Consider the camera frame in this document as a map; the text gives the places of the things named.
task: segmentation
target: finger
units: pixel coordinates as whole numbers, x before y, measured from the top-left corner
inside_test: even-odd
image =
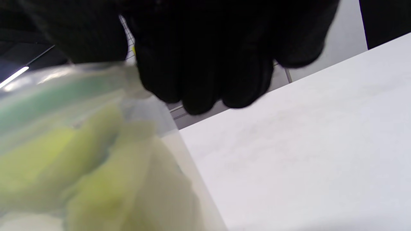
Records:
[[[242,108],[262,96],[270,87],[273,72],[268,51],[271,2],[238,1],[227,8],[223,56],[222,99],[226,106]]]
[[[339,0],[282,1],[274,14],[277,39],[272,53],[277,62],[297,68],[315,61],[324,48],[338,3]]]
[[[127,39],[113,3],[20,0],[20,4],[72,62],[125,60]]]
[[[144,87],[166,103],[181,99],[181,16],[179,1],[131,1],[123,15],[135,38]]]
[[[217,67],[222,33],[220,0],[186,1],[183,24],[182,102],[192,115],[218,99]]]

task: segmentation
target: white surface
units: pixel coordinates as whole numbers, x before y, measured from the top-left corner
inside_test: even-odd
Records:
[[[411,34],[181,130],[229,228],[411,230]]]
[[[293,81],[367,50],[363,18],[358,0],[341,0],[320,58],[308,67],[290,70]]]

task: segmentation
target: dark clothing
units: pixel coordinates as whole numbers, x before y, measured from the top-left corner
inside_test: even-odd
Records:
[[[122,14],[145,88],[201,114],[250,105],[269,88],[273,60],[316,60],[338,0],[19,0],[73,62],[124,60]]]

